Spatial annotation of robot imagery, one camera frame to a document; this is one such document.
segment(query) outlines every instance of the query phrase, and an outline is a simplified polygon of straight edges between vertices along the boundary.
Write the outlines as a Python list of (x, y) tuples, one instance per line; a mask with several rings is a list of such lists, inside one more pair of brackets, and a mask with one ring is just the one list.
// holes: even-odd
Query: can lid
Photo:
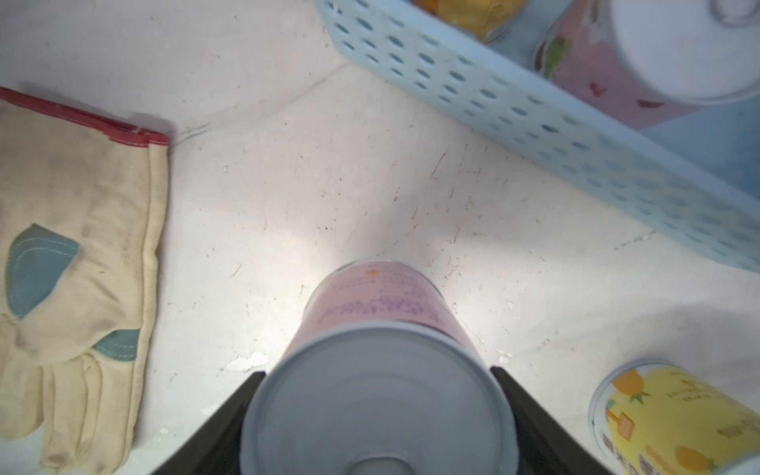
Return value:
[(609, 0), (621, 59), (668, 99), (709, 105), (760, 93), (760, 0)]
[(515, 418), (450, 337), (401, 321), (342, 325), (291, 353), (242, 426), (243, 475), (515, 475)]

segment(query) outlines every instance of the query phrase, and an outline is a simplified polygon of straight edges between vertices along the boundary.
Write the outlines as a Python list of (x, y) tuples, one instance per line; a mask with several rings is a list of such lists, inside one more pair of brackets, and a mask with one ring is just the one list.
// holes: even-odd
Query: pink can label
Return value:
[(368, 320), (411, 321), (434, 328), (478, 357), (438, 289), (420, 272), (390, 261), (351, 264), (325, 278), (306, 303), (286, 354), (338, 325)]
[(633, 128), (695, 111), (693, 106), (668, 102), (652, 93), (629, 72), (614, 45), (607, 6), (607, 0), (573, 2), (539, 43), (534, 69)]

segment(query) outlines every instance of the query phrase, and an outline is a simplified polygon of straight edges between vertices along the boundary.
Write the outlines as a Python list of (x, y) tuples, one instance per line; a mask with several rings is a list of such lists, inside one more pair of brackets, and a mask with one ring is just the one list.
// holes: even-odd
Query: yellow can label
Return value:
[(624, 473), (705, 475), (760, 454), (760, 415), (676, 366), (637, 366), (600, 391), (594, 437)]

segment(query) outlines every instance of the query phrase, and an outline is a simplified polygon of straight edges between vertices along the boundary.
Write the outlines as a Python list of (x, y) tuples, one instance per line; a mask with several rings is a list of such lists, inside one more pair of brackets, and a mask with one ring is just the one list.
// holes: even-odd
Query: tin can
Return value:
[(633, 128), (744, 100), (760, 93), (760, 6), (732, 16), (728, 3), (575, 0), (539, 41), (533, 67)]
[(448, 24), (473, 34), (481, 43), (497, 41), (527, 0), (413, 0), (414, 4)]
[(594, 393), (589, 423), (623, 473), (760, 473), (760, 415), (677, 366), (617, 369)]
[(242, 426), (243, 475), (515, 475), (515, 419), (420, 272), (358, 261), (309, 298)]

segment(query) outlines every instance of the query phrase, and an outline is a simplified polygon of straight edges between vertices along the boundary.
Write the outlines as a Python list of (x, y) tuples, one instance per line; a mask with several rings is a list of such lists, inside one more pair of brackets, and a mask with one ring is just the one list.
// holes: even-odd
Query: orange fruit illustration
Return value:
[(711, 458), (705, 457), (701, 452), (688, 447), (676, 447), (676, 461), (678, 465), (692, 472), (714, 471), (717, 466)]
[(624, 372), (618, 376), (618, 378), (613, 381), (613, 386), (615, 386), (618, 391), (631, 397), (628, 402), (637, 400), (639, 403), (643, 404), (643, 396), (651, 396), (651, 394), (644, 392), (644, 378), (642, 378), (635, 369)]

